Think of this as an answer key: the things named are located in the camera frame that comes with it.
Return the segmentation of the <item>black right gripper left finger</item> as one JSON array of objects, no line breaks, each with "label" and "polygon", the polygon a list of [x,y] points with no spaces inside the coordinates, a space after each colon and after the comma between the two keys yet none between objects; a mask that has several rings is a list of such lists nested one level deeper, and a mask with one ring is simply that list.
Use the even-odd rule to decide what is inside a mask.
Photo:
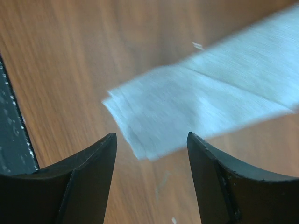
[{"label": "black right gripper left finger", "polygon": [[116,152],[117,136],[110,133],[31,174],[1,175],[1,223],[103,223]]}]

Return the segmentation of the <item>grey cloth napkin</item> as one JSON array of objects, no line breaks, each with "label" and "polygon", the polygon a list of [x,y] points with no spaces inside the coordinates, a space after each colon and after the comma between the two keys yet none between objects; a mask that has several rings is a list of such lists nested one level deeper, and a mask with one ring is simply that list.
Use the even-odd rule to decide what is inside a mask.
[{"label": "grey cloth napkin", "polygon": [[297,111],[299,6],[275,13],[179,63],[150,70],[103,100],[137,159]]}]

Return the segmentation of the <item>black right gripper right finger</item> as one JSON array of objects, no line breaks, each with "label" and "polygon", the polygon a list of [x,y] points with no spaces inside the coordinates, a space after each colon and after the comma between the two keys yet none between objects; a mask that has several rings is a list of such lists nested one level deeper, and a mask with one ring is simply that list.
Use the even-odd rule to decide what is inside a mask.
[{"label": "black right gripper right finger", "polygon": [[297,177],[252,166],[194,133],[187,150],[202,223],[298,223]]}]

